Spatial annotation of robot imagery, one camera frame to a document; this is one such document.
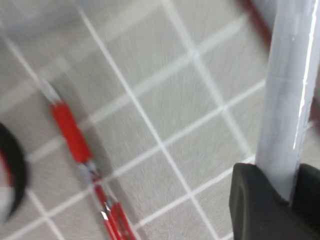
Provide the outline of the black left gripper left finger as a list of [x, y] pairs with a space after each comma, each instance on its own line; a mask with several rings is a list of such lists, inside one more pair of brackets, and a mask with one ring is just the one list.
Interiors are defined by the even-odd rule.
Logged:
[[274, 190], [253, 164], [233, 167], [229, 196], [235, 240], [318, 240], [311, 229]]

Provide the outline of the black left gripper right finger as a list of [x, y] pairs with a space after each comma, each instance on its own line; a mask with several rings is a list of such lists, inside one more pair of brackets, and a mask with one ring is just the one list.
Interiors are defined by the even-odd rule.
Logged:
[[293, 211], [312, 230], [320, 230], [320, 170], [301, 164], [293, 197]]

